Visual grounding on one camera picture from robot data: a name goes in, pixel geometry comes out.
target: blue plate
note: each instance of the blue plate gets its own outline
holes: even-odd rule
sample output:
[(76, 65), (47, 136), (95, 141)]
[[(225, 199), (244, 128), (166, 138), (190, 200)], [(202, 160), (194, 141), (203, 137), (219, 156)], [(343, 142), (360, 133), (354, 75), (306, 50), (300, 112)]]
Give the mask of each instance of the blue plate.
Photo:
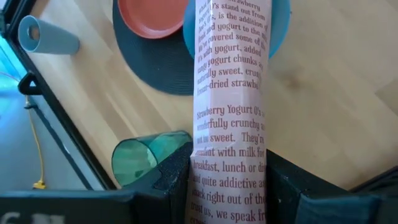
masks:
[[(272, 0), (271, 44), (269, 58), (282, 45), (290, 21), (290, 1)], [(183, 36), (189, 54), (195, 56), (195, 0), (190, 0), (184, 14)]]

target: yellow cable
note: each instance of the yellow cable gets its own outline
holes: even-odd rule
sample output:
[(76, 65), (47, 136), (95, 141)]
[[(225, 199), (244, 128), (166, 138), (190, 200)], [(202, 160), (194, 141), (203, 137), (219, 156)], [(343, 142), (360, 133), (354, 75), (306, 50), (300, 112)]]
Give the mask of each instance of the yellow cable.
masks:
[[(28, 96), (25, 96), (25, 98), (26, 98), (26, 105), (30, 105)], [(29, 114), (30, 126), (32, 128), (33, 136), (35, 138), (35, 142), (36, 142), (36, 145), (37, 145), (37, 150), (39, 151), (40, 172), (41, 172), (40, 180), (33, 184), (33, 188), (35, 188), (35, 189), (45, 189), (45, 184), (44, 184), (44, 162), (43, 162), (42, 149), (40, 147), (39, 139), (37, 138), (36, 129), (35, 129), (35, 126), (33, 124), (32, 115), (31, 115), (30, 109), (28, 109), (28, 114)]]

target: wire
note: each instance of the wire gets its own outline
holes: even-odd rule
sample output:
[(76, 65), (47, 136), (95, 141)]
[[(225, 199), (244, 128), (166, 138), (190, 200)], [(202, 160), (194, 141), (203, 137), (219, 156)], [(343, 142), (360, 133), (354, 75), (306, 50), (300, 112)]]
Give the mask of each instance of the wire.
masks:
[[(19, 82), (19, 80), (17, 78), (13, 77), (10, 74), (4, 73), (4, 72), (0, 72), (0, 74)], [(29, 101), (29, 97), (28, 96), (25, 96), (25, 105), (26, 106), (30, 106), (30, 101)], [(32, 128), (33, 137), (35, 139), (35, 142), (36, 142), (36, 145), (37, 145), (37, 150), (39, 151), (39, 158), (40, 158), (40, 179), (39, 179), (39, 181), (37, 181), (36, 183), (33, 184), (33, 188), (34, 189), (45, 189), (45, 184), (44, 184), (44, 161), (43, 161), (42, 149), (40, 147), (40, 142), (39, 142), (39, 139), (37, 137), (37, 133), (36, 133), (36, 129), (35, 129), (35, 126), (34, 126), (34, 123), (33, 123), (32, 114), (30, 112), (30, 109), (27, 109), (27, 111), (28, 111), (28, 114), (29, 114), (30, 127)]]

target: red plate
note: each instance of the red plate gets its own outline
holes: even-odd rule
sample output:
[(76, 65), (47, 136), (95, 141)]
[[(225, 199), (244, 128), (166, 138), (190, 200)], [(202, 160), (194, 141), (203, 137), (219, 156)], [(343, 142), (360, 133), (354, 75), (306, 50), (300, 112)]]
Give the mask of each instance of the red plate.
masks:
[(188, 0), (118, 0), (124, 23), (137, 35), (159, 39), (183, 24)]

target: black frame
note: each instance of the black frame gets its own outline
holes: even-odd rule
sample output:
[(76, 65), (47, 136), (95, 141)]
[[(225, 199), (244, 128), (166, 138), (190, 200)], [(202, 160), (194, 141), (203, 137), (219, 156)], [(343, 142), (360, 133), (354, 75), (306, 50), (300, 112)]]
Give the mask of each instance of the black frame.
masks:
[(30, 14), (36, 0), (8, 0), (3, 9), (4, 21), (7, 24), (7, 29), (4, 33), (4, 38), (7, 40), (11, 49), (17, 55), (25, 69), (33, 73), (35, 76), (35, 84), (41, 89), (42, 96), (49, 104), (57, 119), (60, 121), (63, 128), (69, 134), (76, 148), (80, 151), (83, 158), (87, 162), (90, 169), (93, 171), (101, 185), (105, 190), (116, 189), (114, 182), (106, 173), (100, 162), (97, 160), (83, 136), (73, 124), (67, 112), (54, 95), (50, 87), (47, 85), (43, 76), (40, 74), (36, 66), (33, 64), (29, 56), (20, 46), (17, 39), (18, 24), (21, 19)]

